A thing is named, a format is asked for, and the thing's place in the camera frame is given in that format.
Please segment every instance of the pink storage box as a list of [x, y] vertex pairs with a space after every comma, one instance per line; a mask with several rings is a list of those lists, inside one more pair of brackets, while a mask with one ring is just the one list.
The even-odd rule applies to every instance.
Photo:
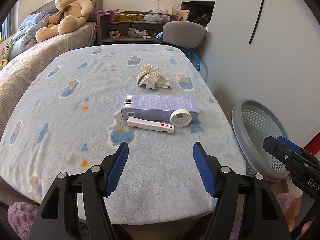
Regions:
[[[100, 11], [100, 12], [95, 12], [95, 16], [96, 16], [96, 21], [97, 21], [97, 24], [100, 25], [100, 18], [98, 17], [98, 15], [100, 14], [105, 14], [105, 13], [112, 13], [112, 12], [118, 12], [119, 10], [116, 9], [116, 10], [106, 10], [106, 11]], [[108, 15], [108, 23], [112, 23], [115, 21], [116, 19], [116, 15], [115, 14], [112, 14], [112, 15]]]

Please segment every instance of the gray chair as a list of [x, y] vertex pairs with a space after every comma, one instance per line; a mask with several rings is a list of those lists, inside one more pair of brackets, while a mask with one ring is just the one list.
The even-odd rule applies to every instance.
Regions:
[[172, 21], [163, 26], [163, 41], [184, 48], [198, 47], [206, 35], [206, 28], [193, 22]]

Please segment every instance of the blue gripper pad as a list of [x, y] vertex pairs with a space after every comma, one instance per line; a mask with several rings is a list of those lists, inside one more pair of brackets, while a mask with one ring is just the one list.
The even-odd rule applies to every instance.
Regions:
[[289, 147], [290, 149], [294, 150], [297, 154], [302, 155], [302, 152], [300, 150], [300, 147], [295, 145], [294, 143], [292, 143], [291, 141], [287, 140], [286, 138], [279, 136], [277, 137], [277, 140], [279, 142], [282, 142], [283, 144], [285, 144], [287, 147]]
[[211, 197], [214, 198], [217, 194], [214, 175], [212, 174], [207, 160], [204, 158], [202, 150], [197, 143], [193, 145], [193, 159], [196, 162], [206, 192], [210, 193]]
[[108, 173], [106, 187], [106, 193], [108, 196], [110, 196], [110, 194], [116, 190], [116, 187], [118, 186], [119, 179], [121, 177], [122, 171], [124, 169], [128, 157], [129, 146], [127, 143], [125, 143]]

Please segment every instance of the orange triangle pattern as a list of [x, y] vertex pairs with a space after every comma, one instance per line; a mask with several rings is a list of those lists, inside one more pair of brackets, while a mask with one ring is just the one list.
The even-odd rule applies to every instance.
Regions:
[[89, 163], [87, 161], [87, 159], [83, 159], [82, 162], [80, 163], [80, 167], [88, 167]]

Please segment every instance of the robotic arm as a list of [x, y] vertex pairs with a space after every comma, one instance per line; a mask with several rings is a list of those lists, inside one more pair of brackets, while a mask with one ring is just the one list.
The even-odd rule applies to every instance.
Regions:
[[[207, 155], [197, 142], [193, 147], [196, 166], [206, 191], [218, 198], [204, 240], [230, 238], [238, 194], [245, 195], [239, 240], [297, 239], [303, 224], [311, 220], [313, 223], [300, 239], [320, 239], [320, 216], [317, 216], [320, 213], [319, 161], [285, 139], [268, 137], [263, 146], [286, 165], [294, 176], [293, 183], [315, 200], [313, 208], [290, 233], [281, 208], [262, 174], [253, 177], [236, 174], [231, 168], [221, 166], [216, 157]], [[69, 176], [60, 172], [40, 205], [29, 240], [81, 239], [76, 193], [83, 194], [91, 239], [117, 240], [103, 198], [116, 190], [128, 153], [129, 147], [123, 142], [114, 155], [105, 157], [100, 165], [85, 173]]]

